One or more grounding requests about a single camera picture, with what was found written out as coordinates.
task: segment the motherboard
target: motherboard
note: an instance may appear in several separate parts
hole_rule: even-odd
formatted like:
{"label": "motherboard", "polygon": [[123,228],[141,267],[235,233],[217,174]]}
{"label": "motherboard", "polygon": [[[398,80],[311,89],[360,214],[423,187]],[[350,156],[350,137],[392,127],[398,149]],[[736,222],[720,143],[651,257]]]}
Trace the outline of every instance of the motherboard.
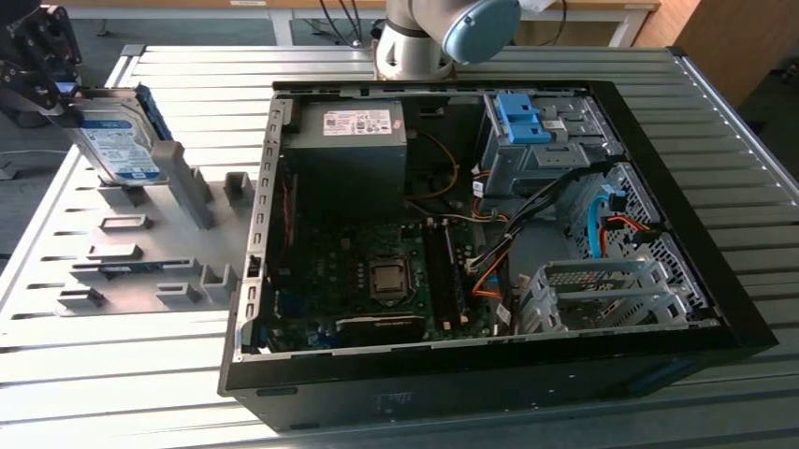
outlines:
{"label": "motherboard", "polygon": [[300,229],[263,340],[283,352],[488,335],[463,273],[476,232],[458,219]]}

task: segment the sticker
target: sticker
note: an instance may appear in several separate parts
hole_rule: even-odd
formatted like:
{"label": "sticker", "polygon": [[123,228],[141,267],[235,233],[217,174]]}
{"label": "sticker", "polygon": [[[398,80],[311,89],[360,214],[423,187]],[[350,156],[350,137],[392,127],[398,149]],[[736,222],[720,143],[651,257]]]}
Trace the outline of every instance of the sticker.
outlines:
{"label": "sticker", "polygon": [[85,120],[80,131],[107,170],[127,180],[155,180],[161,171],[149,152],[135,139],[133,125],[125,120]]}
{"label": "sticker", "polygon": [[542,120],[544,128],[547,129],[566,129],[566,125],[562,120]]}
{"label": "sticker", "polygon": [[127,273],[132,271],[131,267],[103,267],[103,271]]}
{"label": "sticker", "polygon": [[478,198],[483,198],[483,183],[480,181],[472,181],[472,192]]}
{"label": "sticker", "polygon": [[324,113],[326,136],[370,136],[391,134],[388,109],[331,110]]}
{"label": "sticker", "polygon": [[260,0],[229,0],[232,7],[266,7],[266,2]]}
{"label": "sticker", "polygon": [[502,304],[498,305],[498,317],[506,325],[511,325],[511,312]]}

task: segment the ram slot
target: ram slot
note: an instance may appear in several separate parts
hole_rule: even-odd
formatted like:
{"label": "ram slot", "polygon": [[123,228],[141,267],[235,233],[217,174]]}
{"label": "ram slot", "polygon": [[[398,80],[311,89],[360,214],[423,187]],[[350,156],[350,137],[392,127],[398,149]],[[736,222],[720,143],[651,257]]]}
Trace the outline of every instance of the ram slot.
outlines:
{"label": "ram slot", "polygon": [[451,330],[466,322],[466,297],[446,222],[426,222],[422,243],[436,328]]}

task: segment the slotted aluminum table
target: slotted aluminum table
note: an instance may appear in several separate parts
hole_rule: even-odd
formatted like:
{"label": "slotted aluminum table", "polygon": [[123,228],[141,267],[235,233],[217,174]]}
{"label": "slotted aluminum table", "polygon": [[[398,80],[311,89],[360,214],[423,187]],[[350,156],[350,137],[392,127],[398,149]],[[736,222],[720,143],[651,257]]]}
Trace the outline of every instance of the slotted aluminum table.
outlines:
{"label": "slotted aluminum table", "polygon": [[[4,447],[799,446],[796,183],[691,62],[666,50],[514,48],[459,76],[616,82],[780,345],[639,400],[276,435],[216,394],[225,311],[52,314],[64,258],[115,213],[72,150],[0,282]],[[149,86],[187,162],[212,180],[256,172],[274,80],[371,78],[370,53],[340,48],[129,46],[108,85]]]}

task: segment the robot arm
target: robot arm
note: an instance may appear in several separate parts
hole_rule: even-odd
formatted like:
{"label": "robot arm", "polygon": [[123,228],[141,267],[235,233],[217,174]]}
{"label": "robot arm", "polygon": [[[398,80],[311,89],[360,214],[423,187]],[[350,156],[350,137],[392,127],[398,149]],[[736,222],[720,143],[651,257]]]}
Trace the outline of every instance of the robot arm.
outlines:
{"label": "robot arm", "polygon": [[64,100],[80,82],[83,58],[67,11],[40,4],[0,2],[0,102],[73,122]]}
{"label": "robot arm", "polygon": [[522,9],[518,0],[388,0],[378,45],[378,71],[390,80],[435,80],[452,60],[487,61],[511,41]]}

